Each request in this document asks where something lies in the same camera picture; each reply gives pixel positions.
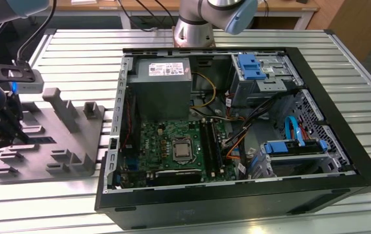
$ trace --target aluminum table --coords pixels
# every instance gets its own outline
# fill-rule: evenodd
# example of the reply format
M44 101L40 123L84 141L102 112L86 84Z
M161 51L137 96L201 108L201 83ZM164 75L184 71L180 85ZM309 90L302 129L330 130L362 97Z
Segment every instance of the aluminum table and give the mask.
M297 47L371 156L371 75L334 35L322 31L249 30L237 36L214 31L221 46ZM44 35L30 60L46 87L58 87L74 106L104 105L98 157L106 150L122 48L172 47L172 32L57 30ZM40 107L41 95L21 95ZM0 233L106 233L120 231L94 212L98 168L92 177L44 183L0 185ZM371 231L371 193L356 195L314 214L204 224L130 233L352 233Z

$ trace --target wire bundle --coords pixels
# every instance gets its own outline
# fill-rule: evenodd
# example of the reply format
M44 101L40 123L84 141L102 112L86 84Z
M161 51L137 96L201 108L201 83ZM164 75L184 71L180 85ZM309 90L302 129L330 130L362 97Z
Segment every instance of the wire bundle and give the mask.
M148 13L150 14L150 16L154 18L154 20L156 20L157 23L158 23L160 28L162 28L162 27L164 27L164 26L162 26L162 21L158 20L158 18L156 17L156 15L150 12L150 10L146 8L146 6L141 3L140 0L136 0L136 2L141 5L141 7L146 10L146 12L148 12ZM174 26L174 20L173 20L173 16L172 16L170 12L168 11L168 9L165 8L165 6L161 4L161 2L160 2L158 0L154 0L154 2L161 6L161 8L164 9L164 11L168 13L168 15L169 15L169 17L170 17L170 20L172 20L172 26ZM141 31L144 31L144 32L153 32L153 31L154 31L154 28L144 29L142 27L140 27L140 26L134 23L134 21L132 20L132 17L128 15L128 12L126 12L126 10L125 10L122 4L121 4L121 0L117 0L117 3L118 3L118 5L120 5L120 7L121 7L121 10L122 10L125 16L128 17L128 20L130 21L130 24L133 24L133 26L134 26L136 28L138 28L138 29L140 29Z

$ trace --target yellow wire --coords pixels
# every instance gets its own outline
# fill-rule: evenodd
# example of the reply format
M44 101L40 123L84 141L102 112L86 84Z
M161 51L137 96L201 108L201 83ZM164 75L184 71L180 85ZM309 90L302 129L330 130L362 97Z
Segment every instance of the yellow wire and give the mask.
M190 106L190 108L200 108L200 107L204 107L204 106L209 105L209 104L213 102L213 100L216 99L217 91L216 91L216 86L213 85L210 79L208 79L206 76L204 76L204 75L202 75L201 73L198 73L198 72L192 72L192 74L197 74L198 76L201 76L201 77L208 81L208 83L210 84L212 90L213 90L212 98L210 98L210 100L209 100L205 104L202 104L202 105L200 105L200 106Z
M240 140L236 142L236 144L232 146L230 150L226 153L226 157L229 157L232 150L237 147L237 145L240 144L242 138L245 137L246 133L242 135L242 137L240 138Z

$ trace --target green circuit board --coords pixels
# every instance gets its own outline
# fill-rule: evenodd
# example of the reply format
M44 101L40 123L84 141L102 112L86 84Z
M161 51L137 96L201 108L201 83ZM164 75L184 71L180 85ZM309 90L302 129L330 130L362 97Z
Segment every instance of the green circuit board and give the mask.
M214 128L216 137L224 139L225 129L221 120L214 122ZM178 140L190 142L192 158L185 162L177 162L173 159L173 145ZM144 122L141 124L138 171L200 169L202 171L201 182L234 180L233 165L225 166L224 173L214 177L206 176L202 150L198 121Z

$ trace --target blue plastic latch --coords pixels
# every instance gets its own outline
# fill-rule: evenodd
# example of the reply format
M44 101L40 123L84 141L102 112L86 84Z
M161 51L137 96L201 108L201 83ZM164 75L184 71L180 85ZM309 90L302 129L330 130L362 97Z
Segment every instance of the blue plastic latch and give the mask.
M285 153L288 152L288 147L284 142L269 142L270 147L272 147L272 152L273 153Z
M272 152L272 147L269 143L264 144L265 153L269 154Z
M266 78L254 55L238 55L238 64L244 73L244 79L256 80Z
M328 144L326 144L326 142L325 142L324 140L320 140L320 145L321 145L322 151L326 152L326 150L328 150Z

